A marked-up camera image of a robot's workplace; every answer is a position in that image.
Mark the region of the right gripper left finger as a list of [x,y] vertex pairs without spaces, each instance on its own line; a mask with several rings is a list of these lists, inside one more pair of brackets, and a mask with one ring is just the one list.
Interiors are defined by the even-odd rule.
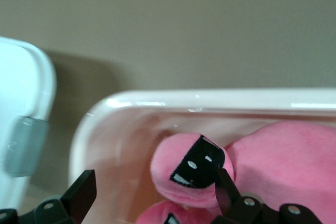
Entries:
[[24,215],[15,209],[1,209],[1,223],[82,223],[97,196],[95,171],[85,170],[60,197],[41,202]]

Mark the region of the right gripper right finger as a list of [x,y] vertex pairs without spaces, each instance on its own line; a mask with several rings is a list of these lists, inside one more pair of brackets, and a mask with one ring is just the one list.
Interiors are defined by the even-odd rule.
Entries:
[[242,196],[225,169],[216,172],[215,193],[221,214],[212,223],[321,223],[305,206],[283,204],[275,211],[252,196]]

